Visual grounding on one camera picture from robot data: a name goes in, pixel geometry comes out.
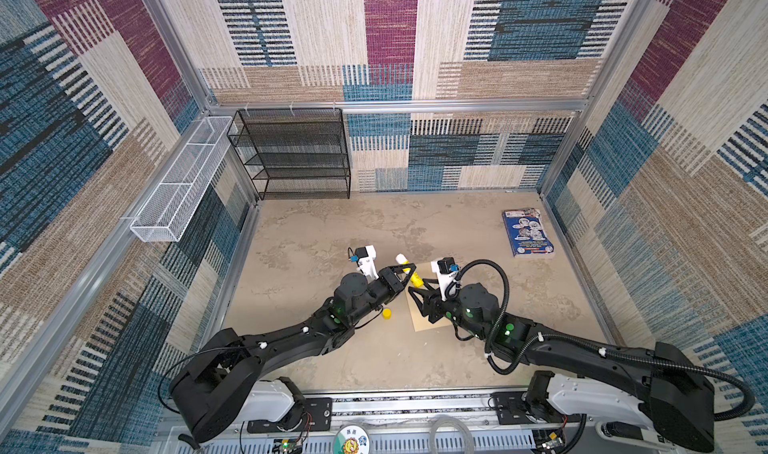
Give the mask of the yellow glue stick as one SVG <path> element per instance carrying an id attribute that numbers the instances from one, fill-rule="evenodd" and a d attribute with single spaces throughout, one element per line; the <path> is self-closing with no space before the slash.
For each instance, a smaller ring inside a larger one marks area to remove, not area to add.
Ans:
<path id="1" fill-rule="evenodd" d="M 398 254 L 396 256 L 396 261 L 400 265 L 409 265 L 410 262 L 406 258 L 404 254 Z M 416 273 L 416 270 L 414 268 L 406 268 L 404 270 L 404 273 L 409 277 L 409 283 L 412 286 L 412 282 L 419 280 L 421 277 Z"/>

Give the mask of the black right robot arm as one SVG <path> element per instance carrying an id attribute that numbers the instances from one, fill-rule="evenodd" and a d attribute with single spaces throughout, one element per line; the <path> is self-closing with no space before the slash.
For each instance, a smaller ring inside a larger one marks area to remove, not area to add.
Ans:
<path id="1" fill-rule="evenodd" d="M 466 331 L 465 341 L 482 341 L 485 359 L 499 375 L 525 364 L 598 381 L 636 399 L 639 413 L 664 439 L 698 452 L 713 451 L 716 423 L 740 418 L 756 403 L 746 382 L 693 364 L 671 344 L 619 347 L 507 312 L 510 282 L 493 261 L 458 268 L 444 258 L 436 267 L 433 278 L 408 289 L 421 316 L 430 323 L 446 319 Z"/>

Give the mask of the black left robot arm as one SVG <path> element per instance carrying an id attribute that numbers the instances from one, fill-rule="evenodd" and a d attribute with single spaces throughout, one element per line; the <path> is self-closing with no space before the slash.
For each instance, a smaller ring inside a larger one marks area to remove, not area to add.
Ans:
<path id="1" fill-rule="evenodd" d="M 177 365 L 168 393 L 184 420 L 180 440 L 193 449 L 230 425 L 262 421 L 277 430 L 294 431 L 305 421 L 306 400 L 287 377 L 264 375 L 307 357 L 328 354 L 345 344 L 358 323 L 403 292 L 415 265 L 381 269 L 368 280 L 345 275 L 323 305 L 305 321 L 258 335 L 238 335 L 227 328 Z"/>

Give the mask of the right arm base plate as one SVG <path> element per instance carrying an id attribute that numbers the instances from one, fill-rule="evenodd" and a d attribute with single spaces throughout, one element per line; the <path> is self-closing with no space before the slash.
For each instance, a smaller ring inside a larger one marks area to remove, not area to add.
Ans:
<path id="1" fill-rule="evenodd" d="M 556 424 L 570 425 L 581 421 L 579 414 L 558 411 L 544 395 L 525 391 L 501 391 L 490 395 L 488 406 L 497 416 L 500 425 Z"/>

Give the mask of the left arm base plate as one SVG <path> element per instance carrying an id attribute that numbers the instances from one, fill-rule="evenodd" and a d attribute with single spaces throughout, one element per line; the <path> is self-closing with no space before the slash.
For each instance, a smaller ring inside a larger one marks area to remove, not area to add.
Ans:
<path id="1" fill-rule="evenodd" d="M 300 401 L 289 410 L 284 418 L 277 422 L 265 420 L 248 421 L 248 434 L 262 433 L 299 433 L 306 429 L 310 433 L 330 430 L 333 413 L 331 397 L 310 397 Z"/>

